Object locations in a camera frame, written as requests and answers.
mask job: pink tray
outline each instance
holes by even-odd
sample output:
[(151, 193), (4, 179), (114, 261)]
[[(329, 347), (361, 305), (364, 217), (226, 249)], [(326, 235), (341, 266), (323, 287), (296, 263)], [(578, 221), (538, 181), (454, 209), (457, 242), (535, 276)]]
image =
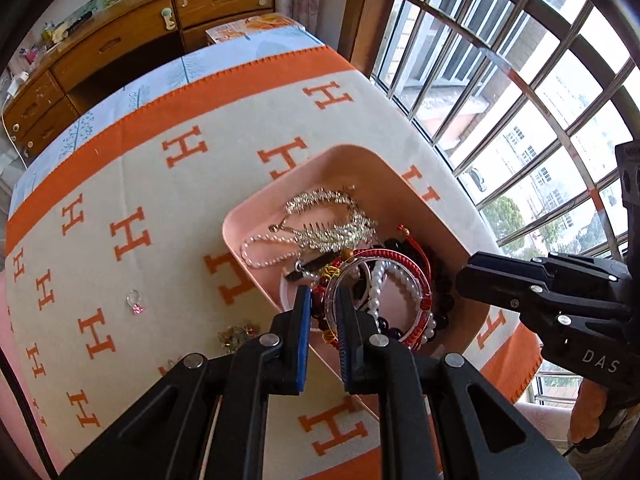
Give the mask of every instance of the pink tray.
[[(294, 195), (319, 187), (341, 189), (344, 186), (355, 186), (350, 195), (358, 200), (361, 209), (370, 218), (378, 222), (376, 231), (381, 240), (399, 237), (397, 227), (402, 223), (418, 242), (435, 251), (446, 264), (447, 273), (452, 278), (466, 265), (470, 256), (468, 251), (402, 176), (365, 148), (350, 144), (338, 145), (309, 159), (236, 206), (228, 213), (222, 225), (222, 235), (227, 247), (278, 312), (283, 310), (281, 288), (287, 289), (284, 290), (284, 297), (288, 296), (289, 304), (292, 304), (296, 284), (283, 284), (282, 266), (263, 269), (247, 267), (240, 257), (241, 244), (250, 236), (268, 233), (269, 225), (279, 223), (284, 217), (285, 203)], [(328, 218), (314, 216), (313, 222), (323, 219)], [(309, 217), (306, 216), (301, 218), (301, 222), (308, 220)], [(288, 223), (295, 225), (294, 217)], [(293, 249), (292, 246), (262, 244), (260, 247), (260, 244), (254, 244), (248, 251), (252, 259), (261, 261)], [(484, 324), (489, 313), (487, 304), (464, 300), (455, 292), (453, 294), (456, 305), (449, 315), (450, 326), (440, 332), (433, 342), (424, 345), (420, 353), (431, 354), (441, 345), (447, 351), (462, 353)], [(386, 313), (382, 315), (393, 325), (393, 319), (390, 319), (392, 316)], [(322, 341), (322, 335), (313, 332), (310, 344), (325, 364), (339, 374), (338, 352)], [(376, 403), (372, 404), (367, 399), (365, 402), (373, 411), (377, 411)]]

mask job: metal window bars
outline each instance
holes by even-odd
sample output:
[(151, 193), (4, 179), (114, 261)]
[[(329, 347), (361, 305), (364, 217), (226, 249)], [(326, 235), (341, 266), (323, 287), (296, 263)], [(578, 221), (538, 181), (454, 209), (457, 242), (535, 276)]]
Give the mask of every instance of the metal window bars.
[[(452, 173), (455, 177), (459, 177), (465, 170), (467, 170), (471, 166), (471, 164), (476, 160), (476, 158), (478, 158), (482, 151), (492, 142), (492, 140), (494, 140), (498, 136), (498, 134), (503, 131), (505, 126), (507, 126), (507, 124), (517, 115), (517, 113), (522, 110), (523, 106), (527, 102), (531, 102), (537, 108), (537, 110), (546, 119), (547, 123), (551, 126), (552, 130), (556, 134), (556, 139), (553, 140), (541, 153), (537, 154), (530, 161), (526, 162), (526, 164), (524, 164), (524, 166), (510, 178), (508, 178), (506, 182), (501, 184), (494, 192), (490, 193), (487, 197), (483, 198), (476, 205), (478, 210), (481, 210), (488, 206), (491, 202), (511, 189), (511, 187), (515, 186), (517, 183), (530, 175), (536, 167), (545, 162), (561, 146), (564, 147), (569, 154), (571, 160), (574, 162), (578, 170), (578, 173), (580, 174), (586, 185), (586, 190), (584, 192), (578, 194), (577, 196), (574, 196), (572, 199), (568, 200), (558, 208), (555, 208), (553, 211), (545, 214), (540, 218), (537, 218), (536, 220), (530, 222), (528, 225), (517, 230), (516, 232), (498, 240), (498, 245), (504, 246), (522, 236), (530, 234), (531, 232), (539, 229), (548, 222), (560, 218), (562, 215), (568, 213), (587, 200), (592, 200), (596, 211), (598, 212), (598, 217), (600, 218), (600, 222), (606, 236), (606, 242), (598, 246), (597, 254), (603, 254), (604, 252), (609, 250), (613, 258), (621, 260), (622, 257), (620, 255), (619, 245), (624, 240), (621, 241), (621, 237), (617, 237), (614, 234), (609, 216), (604, 208), (604, 204), (602, 203), (602, 199), (599, 193), (600, 190), (615, 182), (615, 180), (617, 179), (617, 171), (612, 171), (600, 181), (594, 182), (584, 161), (576, 151), (571, 137), (578, 131), (580, 131), (580, 129), (591, 119), (593, 119), (596, 113), (609, 100), (613, 102), (614, 106), (620, 113), (620, 116), (623, 118), (627, 126), (629, 126), (630, 131), (632, 131), (632, 133), (636, 133), (633, 130), (632, 126), (638, 124), (638, 110), (635, 107), (631, 108), (629, 106), (628, 103), (630, 100), (628, 99), (628, 95), (626, 95), (627, 99), (624, 98), (625, 96), (623, 96), (623, 99), (621, 100), (615, 99), (616, 96), (620, 95), (620, 92), (624, 92), (626, 94), (626, 89), (624, 89), (623, 84), (631, 71), (635, 68), (633, 60), (629, 58), (622, 69), (620, 69), (617, 74), (614, 74), (612, 79), (606, 81), (606, 84), (603, 84), (604, 89), (602, 90), (602, 92), (581, 112), (579, 117), (575, 119), (573, 123), (567, 128), (563, 128), (559, 124), (555, 116), (548, 110), (547, 106), (536, 94), (536, 89), (547, 78), (547, 76), (549, 76), (553, 68), (560, 61), (561, 57), (568, 50), (572, 50), (574, 48), (578, 35), (580, 34), (580, 30), (584, 25), (584, 22), (589, 17), (592, 9), (594, 8), (594, 5), (589, 0), (587, 0), (580, 9), (580, 12), (574, 19), (573, 23), (569, 24), (562, 16), (558, 14), (558, 12), (552, 9), (552, 7), (545, 3), (543, 0), (510, 0), (514, 2), (513, 9), (511, 9), (511, 12), (509, 13), (507, 19), (498, 30), (495, 39), (490, 44), (488, 44), (482, 38), (462, 25), (462, 23), (464, 23), (466, 17), (472, 10), (474, 0), (463, 0), (462, 4), (453, 16), (449, 16), (441, 10), (431, 6), (430, 0), (404, 1), (413, 4), (419, 9), (414, 27), (412, 28), (411, 34), (408, 38), (408, 42), (404, 48), (404, 52), (402, 53), (399, 65), (389, 87), (385, 88), (385, 85), (380, 82), (379, 78), (375, 78), (380, 88), (382, 88), (383, 91), (386, 90), (386, 96), (396, 102), (396, 104), (400, 102), (400, 99), (395, 95), (395, 92), (398, 89), (402, 73), (407, 68), (412, 50), (416, 47), (418, 33), (426, 15), (430, 14), (436, 20), (439, 20), (439, 22), (449, 27), (447, 38), (444, 41), (444, 44), (440, 47), (438, 56), (435, 62), (431, 65), (428, 76), (426, 77), (426, 80), (423, 83), (414, 101), (414, 104), (409, 109), (407, 109), (404, 104), (399, 106), (399, 108), (406, 114), (407, 118), (412, 121), (412, 123), (414, 123), (414, 125), (420, 126), (419, 124), (417, 124), (415, 116), (420, 109), (420, 106), (422, 105), (427, 92), (433, 85), (434, 81), (436, 81), (438, 74), (440, 73), (444, 64), (446, 63), (446, 60), (450, 56), (450, 51), (452, 50), (454, 42), (458, 37), (462, 37), (471, 45), (478, 48), (481, 55), (484, 56), (484, 59), (477, 65), (475, 72), (471, 76), (462, 94), (459, 95), (456, 103), (447, 113), (443, 123), (439, 126), (436, 133), (431, 138), (426, 135), (426, 138), (430, 145), (433, 146), (441, 156), (443, 156), (443, 154), (437, 147), (439, 140), (450, 127), (451, 123), (454, 121), (460, 110), (462, 110), (466, 101), (470, 98), (474, 90), (477, 88), (479, 82), (481, 82), (482, 78), (487, 74), (488, 70), (495, 70), (496, 68), (498, 70), (501, 70), (501, 72), (503, 72), (510, 79), (510, 81), (513, 82), (522, 92), (516, 99), (516, 101), (504, 113), (504, 115), (491, 128), (491, 130), (480, 140), (479, 144), (474, 147), (471, 152), (455, 168), (452, 168)], [(560, 42), (558, 46), (556, 46), (544, 65), (532, 79), (531, 83), (528, 84), (524, 81), (523, 78), (521, 78), (517, 71), (513, 69), (513, 67), (505, 59), (505, 57), (500, 54), (500, 48), (502, 47), (505, 39), (510, 36), (511, 29), (513, 28), (514, 24), (518, 22), (518, 18), (520, 17), (521, 13), (524, 10), (529, 10), (529, 7), (535, 7), (537, 9), (536, 19), (546, 28), (546, 30), (551, 31), (553, 29), (554, 32), (556, 32), (559, 28), (562, 28), (562, 26), (566, 25), (566, 33), (563, 34), (562, 37), (559, 37)], [(554, 22), (554, 24), (552, 26), (545, 24), (545, 19), (543, 19), (544, 16), (550, 16), (549, 21)], [(596, 76), (597, 74), (596, 79), (601, 82), (603, 79), (602, 74), (606, 73), (607, 70), (610, 71), (610, 69), (608, 69), (606, 62), (599, 54), (596, 53), (591, 57), (593, 57), (593, 61), (596, 66), (584, 62), (584, 59), (579, 59), (585, 65), (587, 70), (589, 70), (589, 72), (591, 72), (594, 76)], [(621, 101), (625, 105), (623, 109), (621, 109)], [(594, 254), (594, 249), (595, 248), (590, 248), (587, 251), (584, 251), (584, 254)]]

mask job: pearl necklace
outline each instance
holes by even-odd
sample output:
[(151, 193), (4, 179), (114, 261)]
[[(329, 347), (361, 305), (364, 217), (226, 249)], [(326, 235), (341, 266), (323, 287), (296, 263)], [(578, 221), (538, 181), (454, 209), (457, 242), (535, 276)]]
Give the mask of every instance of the pearl necklace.
[(291, 251), (290, 253), (283, 254), (282, 256), (278, 256), (272, 260), (265, 260), (263, 262), (254, 262), (249, 258), (249, 255), (246, 253), (249, 245), (258, 240), (262, 240), (263, 242), (272, 242), (276, 244), (294, 244), (295, 241), (292, 238), (285, 238), (283, 236), (274, 236), (274, 235), (255, 235), (244, 241), (241, 247), (240, 255), (242, 256), (242, 260), (247, 267), (251, 267), (252, 269), (261, 269), (263, 267), (268, 267), (272, 265), (277, 265), (280, 262), (288, 260), (289, 258), (293, 258), (294, 256), (299, 256), (299, 251)]

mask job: metal screw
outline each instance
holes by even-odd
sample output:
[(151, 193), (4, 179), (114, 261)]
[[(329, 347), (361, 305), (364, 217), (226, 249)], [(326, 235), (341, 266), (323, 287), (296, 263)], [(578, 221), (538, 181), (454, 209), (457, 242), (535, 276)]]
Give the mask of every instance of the metal screw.
[(371, 337), (369, 337), (369, 342), (373, 346), (377, 346), (378, 348), (383, 348), (389, 344), (389, 338), (386, 335), (374, 334)]
[(280, 338), (271, 332), (267, 332), (260, 336), (260, 344), (262, 346), (276, 346), (279, 342)]
[(444, 357), (444, 362), (451, 368), (461, 368), (465, 363), (465, 358), (460, 354), (447, 354)]
[(204, 357), (200, 354), (189, 354), (182, 360), (183, 364), (190, 369), (200, 368), (204, 362)]

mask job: jewelry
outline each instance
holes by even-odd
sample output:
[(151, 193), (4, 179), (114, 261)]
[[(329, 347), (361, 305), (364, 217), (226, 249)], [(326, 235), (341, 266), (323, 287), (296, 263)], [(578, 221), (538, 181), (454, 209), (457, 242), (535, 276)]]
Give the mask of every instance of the jewelry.
[[(286, 225), (287, 220), (294, 213), (302, 214), (319, 205), (344, 204), (349, 211), (349, 219), (343, 224), (334, 223), (325, 226), (303, 224), (302, 229), (295, 229)], [(269, 226), (269, 231), (286, 231), (293, 234), (292, 240), (301, 250), (319, 250), (322, 253), (339, 251), (344, 247), (357, 247), (362, 242), (373, 239), (376, 235), (375, 222), (369, 219), (358, 208), (358, 203), (345, 190), (333, 191), (324, 188), (302, 192), (285, 205), (286, 216), (279, 224)]]
[(258, 332), (260, 332), (259, 326), (247, 323), (244, 326), (230, 326), (224, 332), (220, 332), (218, 338), (226, 353), (233, 354), (249, 339), (254, 338)]
[(244, 264), (247, 267), (251, 267), (252, 269), (261, 269), (263, 267), (269, 267), (269, 266), (272, 266), (272, 265), (277, 265), (280, 262), (283, 262), (284, 260), (288, 260), (289, 258), (293, 258), (294, 256), (298, 256), (300, 254), (299, 251), (291, 251), (290, 253), (283, 254), (282, 256), (278, 256), (277, 258), (274, 258), (273, 260), (265, 260), (264, 262), (254, 262), (253, 260), (249, 259), (249, 255), (246, 253), (246, 250), (249, 247), (249, 245), (251, 245), (252, 243), (254, 243), (255, 241), (258, 241), (258, 240), (262, 240), (262, 241), (265, 241), (265, 242), (274, 242), (274, 243), (277, 243), (277, 244), (294, 243), (292, 238), (285, 238), (285, 237), (281, 237), (281, 236), (255, 235), (255, 236), (247, 238), (247, 240), (245, 240), (242, 243), (242, 246), (240, 247), (240, 256), (242, 257), (242, 260), (244, 261)]
[[(420, 297), (420, 301), (419, 303), (417, 303), (419, 307), (418, 313), (411, 328), (399, 339), (404, 345), (408, 346), (411, 349), (419, 348), (422, 342), (422, 333), (424, 332), (425, 328), (427, 328), (431, 315), (431, 289), (420, 268), (409, 258), (404, 256), (404, 254), (397, 253), (395, 251), (384, 249), (356, 250), (354, 251), (354, 256), (356, 256), (356, 260), (348, 260), (344, 265), (340, 265), (340, 275), (335, 276), (334, 278), (329, 280), (326, 288), (319, 285), (314, 289), (314, 300), (312, 304), (311, 315), (316, 319), (324, 319), (324, 316), (326, 316), (326, 325), (328, 329), (326, 331), (323, 331), (322, 333), (323, 336), (325, 332), (327, 333), (325, 341), (331, 343), (334, 346), (337, 345), (337, 341), (335, 339), (335, 334), (337, 334), (337, 323), (335, 320), (335, 295), (337, 293), (337, 288), (340, 284), (341, 277), (347, 275), (350, 270), (353, 269), (353, 267), (358, 266), (362, 262), (377, 261), (382, 257), (386, 258), (387, 260), (393, 261), (398, 266), (404, 267), (403, 270), (407, 274), (410, 274), (417, 279), (418, 286), (420, 287), (420, 292), (418, 294), (418, 296)], [(322, 313), (318, 312), (319, 309), (317, 307), (318, 300), (320, 299), (322, 299), (324, 303)]]
[(380, 294), (382, 293), (382, 287), (384, 285), (384, 280), (386, 274), (393, 274), (399, 281), (404, 285), (406, 290), (412, 297), (412, 300), (415, 301), (416, 306), (420, 309), (420, 287), (418, 286), (417, 280), (408, 272), (406, 272), (401, 266), (393, 263), (391, 260), (378, 260), (373, 268), (373, 272), (371, 274), (371, 283), (369, 288), (369, 301), (367, 301), (368, 313), (373, 316), (373, 319), (376, 320), (376, 326), (378, 327), (379, 333), (384, 333), (385, 335), (391, 335), (391, 337), (396, 339), (402, 339), (402, 331), (399, 329), (392, 329), (392, 331), (388, 334), (388, 324), (386, 320), (383, 318), (383, 324), (386, 324), (386, 330), (383, 331), (384, 326), (380, 327), (380, 313), (378, 309), (380, 308)]
[(400, 242), (395, 238), (389, 238), (388, 240), (385, 240), (384, 246), (387, 249), (401, 252), (415, 262), (423, 262), (425, 268), (429, 262), (433, 263), (432, 266), (430, 265), (428, 273), (431, 274), (431, 267), (433, 267), (433, 279), (430, 281), (433, 283), (433, 288), (435, 289), (432, 311), (434, 310), (433, 320), (436, 323), (436, 326), (431, 327), (433, 328), (433, 332), (428, 329), (424, 332), (424, 335), (428, 337), (428, 341), (431, 341), (437, 333), (449, 326), (448, 314), (455, 304), (455, 300), (450, 294), (453, 282), (446, 274), (446, 266), (442, 259), (437, 257), (429, 248), (423, 250), (413, 238), (406, 234), (408, 230), (406, 230), (402, 225), (398, 227), (403, 231), (406, 240), (404, 242)]
[(137, 290), (131, 290), (127, 294), (127, 304), (132, 309), (134, 316), (142, 314), (146, 309), (140, 304), (140, 293)]

